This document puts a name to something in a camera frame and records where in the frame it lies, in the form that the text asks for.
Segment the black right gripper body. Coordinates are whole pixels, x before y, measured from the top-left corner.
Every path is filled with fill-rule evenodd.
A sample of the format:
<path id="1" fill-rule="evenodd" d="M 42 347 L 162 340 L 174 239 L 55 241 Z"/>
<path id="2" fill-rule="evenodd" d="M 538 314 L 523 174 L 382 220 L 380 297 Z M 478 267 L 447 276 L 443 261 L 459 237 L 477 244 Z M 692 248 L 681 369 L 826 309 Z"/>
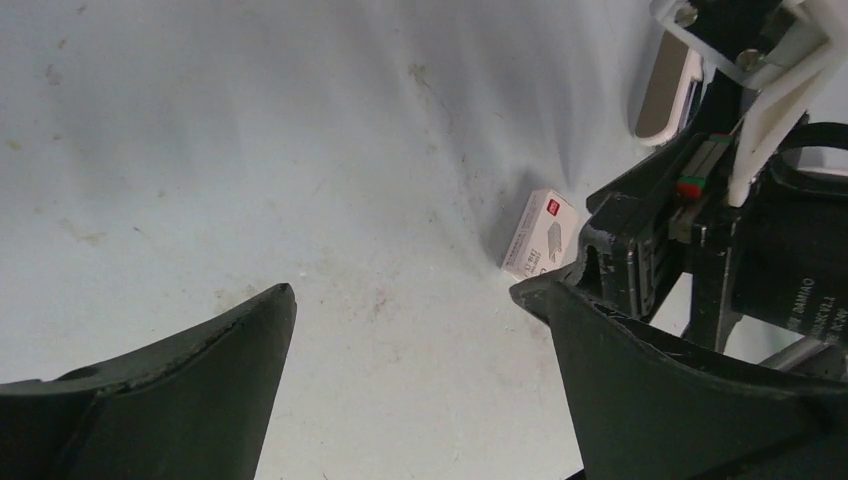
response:
<path id="1" fill-rule="evenodd" d="M 732 207 L 733 139 L 684 134 L 593 194 L 577 260 L 516 284 L 511 297 L 547 321 L 548 289 L 565 284 L 605 312 L 647 323 L 689 274 L 691 343 L 722 351 L 748 316 L 845 346 L 847 181 L 792 163 L 803 149 L 846 146 L 844 124 L 794 128 Z"/>

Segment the white staple box sleeve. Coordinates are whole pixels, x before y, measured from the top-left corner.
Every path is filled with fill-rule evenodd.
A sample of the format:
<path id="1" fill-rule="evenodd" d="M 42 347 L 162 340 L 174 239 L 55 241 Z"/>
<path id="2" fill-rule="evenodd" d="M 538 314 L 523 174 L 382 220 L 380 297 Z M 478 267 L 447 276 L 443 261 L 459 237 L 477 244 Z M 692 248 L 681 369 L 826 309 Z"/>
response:
<path id="1" fill-rule="evenodd" d="M 552 189 L 531 193 L 501 265 L 517 281 L 562 268 L 577 211 Z"/>

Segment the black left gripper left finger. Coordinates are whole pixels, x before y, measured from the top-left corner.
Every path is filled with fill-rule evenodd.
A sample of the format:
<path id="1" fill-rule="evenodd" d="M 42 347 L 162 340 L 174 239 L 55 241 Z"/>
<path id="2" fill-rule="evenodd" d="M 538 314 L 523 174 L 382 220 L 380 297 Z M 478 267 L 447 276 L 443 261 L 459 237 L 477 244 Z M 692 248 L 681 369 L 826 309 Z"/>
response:
<path id="1" fill-rule="evenodd" d="M 296 312 L 277 284 L 138 350 L 3 384 L 2 477 L 253 478 Z"/>

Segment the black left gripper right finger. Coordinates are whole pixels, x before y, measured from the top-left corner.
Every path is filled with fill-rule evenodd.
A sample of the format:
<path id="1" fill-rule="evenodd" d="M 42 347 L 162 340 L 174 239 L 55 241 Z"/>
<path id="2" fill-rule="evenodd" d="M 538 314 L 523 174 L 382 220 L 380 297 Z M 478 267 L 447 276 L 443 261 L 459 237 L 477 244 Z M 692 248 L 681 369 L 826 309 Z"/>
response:
<path id="1" fill-rule="evenodd" d="M 588 479 L 843 479 L 847 387 L 696 346 L 574 289 L 547 309 Z"/>

